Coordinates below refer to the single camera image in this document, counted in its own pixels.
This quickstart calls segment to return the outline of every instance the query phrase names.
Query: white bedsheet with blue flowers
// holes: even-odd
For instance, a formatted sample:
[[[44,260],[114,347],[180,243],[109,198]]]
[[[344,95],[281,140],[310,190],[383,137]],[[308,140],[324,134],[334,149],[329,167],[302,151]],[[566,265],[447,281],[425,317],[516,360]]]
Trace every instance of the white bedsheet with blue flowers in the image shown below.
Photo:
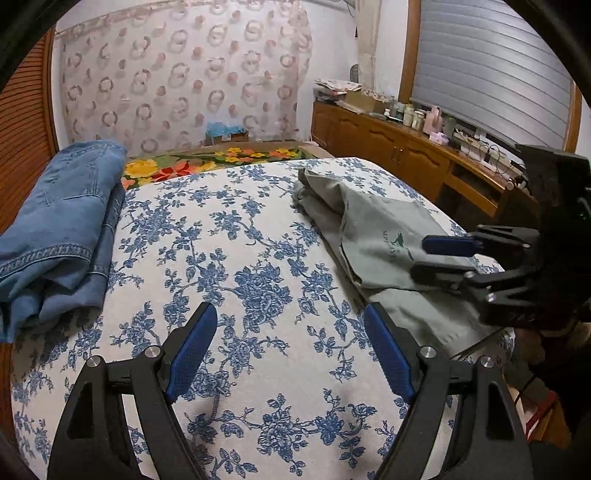
[[[216,306],[219,327],[174,410],[208,475],[373,477],[408,406],[390,392],[368,343],[359,294],[293,206],[302,166],[364,192],[418,200],[446,232],[463,234],[413,189],[357,158],[235,167],[131,190],[100,316],[80,312],[15,345],[14,423],[39,478],[84,361],[161,344],[203,300]],[[498,269],[488,258],[475,262]],[[502,361],[512,344],[504,333],[488,353]],[[426,477],[443,461],[455,404],[448,397]],[[133,401],[125,405],[140,467],[157,478]]]

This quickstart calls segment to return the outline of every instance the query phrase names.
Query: white wall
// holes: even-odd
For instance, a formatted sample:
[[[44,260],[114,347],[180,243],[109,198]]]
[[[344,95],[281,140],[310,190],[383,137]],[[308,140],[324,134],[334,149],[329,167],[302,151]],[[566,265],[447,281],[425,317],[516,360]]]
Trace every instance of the white wall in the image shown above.
[[[378,92],[398,97],[406,32],[408,0],[382,0],[376,48],[375,87]]]
[[[591,160],[591,109],[585,99],[581,107],[581,126],[576,153]]]
[[[310,138],[314,79],[349,80],[357,63],[355,19],[347,11],[305,3],[312,30],[312,58],[304,84],[298,93],[297,126],[300,138]]]
[[[408,0],[383,1],[396,3]],[[80,0],[60,19],[56,30],[59,32],[91,18],[146,3],[148,3],[147,0]],[[314,79],[348,80],[349,69],[357,63],[357,42],[355,40],[355,19],[349,15],[346,9],[324,7],[310,2],[305,2],[304,6],[310,21],[313,48],[308,75],[298,94],[297,126],[300,130],[299,137],[307,140],[310,138],[312,122]],[[67,137],[66,122],[61,109],[60,50],[61,42],[56,39],[51,65],[51,93],[57,139],[60,148],[64,148],[70,144],[70,141]]]

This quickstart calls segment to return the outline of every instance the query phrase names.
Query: curtain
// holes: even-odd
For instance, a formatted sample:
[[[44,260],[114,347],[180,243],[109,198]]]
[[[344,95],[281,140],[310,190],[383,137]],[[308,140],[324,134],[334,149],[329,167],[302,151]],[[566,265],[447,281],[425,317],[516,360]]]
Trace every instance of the curtain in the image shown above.
[[[61,40],[72,142],[113,138],[150,155],[198,146],[210,122],[241,125],[252,140],[296,135],[312,48],[300,0],[159,2]]]
[[[382,0],[357,0],[355,5],[359,83],[364,90],[375,90],[375,50],[378,45],[381,8]]]

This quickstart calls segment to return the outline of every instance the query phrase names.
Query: bottle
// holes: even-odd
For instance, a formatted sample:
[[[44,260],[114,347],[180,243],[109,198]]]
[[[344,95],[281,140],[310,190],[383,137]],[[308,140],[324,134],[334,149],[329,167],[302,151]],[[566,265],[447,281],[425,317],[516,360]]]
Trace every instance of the bottle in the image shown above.
[[[423,130],[424,126],[425,126],[425,113],[420,110],[415,110],[414,116],[413,116],[413,129],[421,131],[421,130]]]
[[[402,122],[404,120],[404,104],[399,103],[396,108],[396,120]]]
[[[413,115],[414,115],[414,108],[412,105],[408,104],[404,108],[404,120],[402,122],[405,127],[411,127],[413,125]]]

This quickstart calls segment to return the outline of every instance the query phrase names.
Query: wooden wardrobe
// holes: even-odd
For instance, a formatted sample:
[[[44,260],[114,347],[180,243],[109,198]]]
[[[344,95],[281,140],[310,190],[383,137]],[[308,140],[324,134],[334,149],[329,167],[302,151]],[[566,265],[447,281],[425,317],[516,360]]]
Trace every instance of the wooden wardrobe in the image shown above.
[[[59,150],[51,107],[51,51],[47,32],[0,92],[0,234]],[[15,443],[10,367],[12,345],[0,343],[0,428]]]

